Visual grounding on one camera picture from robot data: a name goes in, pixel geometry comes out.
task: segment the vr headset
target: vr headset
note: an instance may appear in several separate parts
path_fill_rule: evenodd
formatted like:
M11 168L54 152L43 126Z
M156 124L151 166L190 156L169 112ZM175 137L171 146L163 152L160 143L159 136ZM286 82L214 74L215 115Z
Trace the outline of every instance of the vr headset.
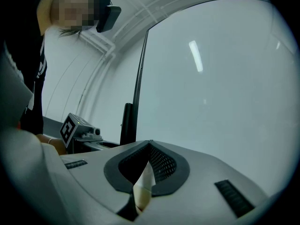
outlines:
M105 32L113 28L117 18L121 13L121 8L111 6L111 0L100 0L99 2L99 22L96 27L97 32Z

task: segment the wall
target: wall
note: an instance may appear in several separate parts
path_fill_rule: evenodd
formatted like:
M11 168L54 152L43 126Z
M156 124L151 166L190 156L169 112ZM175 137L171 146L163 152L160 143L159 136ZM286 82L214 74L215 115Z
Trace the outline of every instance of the wall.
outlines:
M299 158L299 62L270 3L217 0L173 14L149 31L136 139L216 156L272 195Z
M101 129L105 140L119 143L125 103L132 103L143 39L119 57L98 94L97 109L89 122Z
M100 51L77 36L59 37L59 31L46 32L47 72L42 93L43 115L64 121L75 113L84 87L97 66Z

